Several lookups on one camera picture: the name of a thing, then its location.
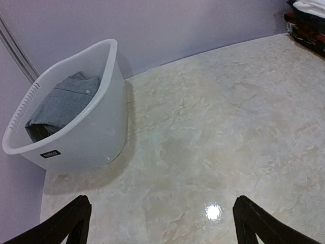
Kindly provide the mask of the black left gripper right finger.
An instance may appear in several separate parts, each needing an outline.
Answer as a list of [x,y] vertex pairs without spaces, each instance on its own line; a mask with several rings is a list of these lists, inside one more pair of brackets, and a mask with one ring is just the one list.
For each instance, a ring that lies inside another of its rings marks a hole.
[[233,206],[238,243],[318,243],[280,222],[248,197],[241,195]]

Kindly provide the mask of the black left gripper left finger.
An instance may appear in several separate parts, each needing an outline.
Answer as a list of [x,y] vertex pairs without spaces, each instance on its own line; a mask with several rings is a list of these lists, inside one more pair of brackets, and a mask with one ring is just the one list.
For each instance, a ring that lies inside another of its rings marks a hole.
[[89,199],[80,195],[43,223],[6,243],[87,243],[90,217]]

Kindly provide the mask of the white cloth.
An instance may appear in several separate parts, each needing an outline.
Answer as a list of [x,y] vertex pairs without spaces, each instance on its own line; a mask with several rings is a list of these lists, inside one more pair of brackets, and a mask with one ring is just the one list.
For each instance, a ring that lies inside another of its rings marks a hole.
[[324,0],[295,1],[293,6],[304,13],[324,18]]

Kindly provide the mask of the white plastic laundry basket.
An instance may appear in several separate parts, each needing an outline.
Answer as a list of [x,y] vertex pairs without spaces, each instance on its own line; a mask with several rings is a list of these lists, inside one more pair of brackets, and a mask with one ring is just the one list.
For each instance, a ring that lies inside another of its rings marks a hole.
[[127,139],[127,92],[118,43],[102,40],[46,70],[7,126],[2,147],[47,171],[103,166]]

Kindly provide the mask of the grey folded garment in basket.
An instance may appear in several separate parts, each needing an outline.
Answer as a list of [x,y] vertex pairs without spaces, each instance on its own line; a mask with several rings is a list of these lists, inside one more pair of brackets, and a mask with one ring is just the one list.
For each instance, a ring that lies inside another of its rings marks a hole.
[[78,72],[58,83],[30,116],[25,129],[32,140],[45,139],[69,124],[89,104],[100,78]]

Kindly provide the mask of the red black folded garment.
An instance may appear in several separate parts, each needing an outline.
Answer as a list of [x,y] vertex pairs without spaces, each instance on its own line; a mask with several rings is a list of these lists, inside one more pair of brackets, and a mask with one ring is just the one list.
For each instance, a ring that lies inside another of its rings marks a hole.
[[299,44],[324,57],[324,34],[310,24],[297,19],[294,12],[284,14],[289,35]]

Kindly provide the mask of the left wall aluminium profile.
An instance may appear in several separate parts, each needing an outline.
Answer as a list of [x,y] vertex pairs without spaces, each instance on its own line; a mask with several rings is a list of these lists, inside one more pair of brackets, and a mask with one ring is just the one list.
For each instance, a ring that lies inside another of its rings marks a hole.
[[14,35],[11,33],[9,27],[5,23],[1,16],[1,42],[11,55],[17,66],[23,72],[25,77],[30,83],[34,83],[39,77],[39,72],[36,70],[34,65],[31,63],[27,55],[23,52],[19,46]]

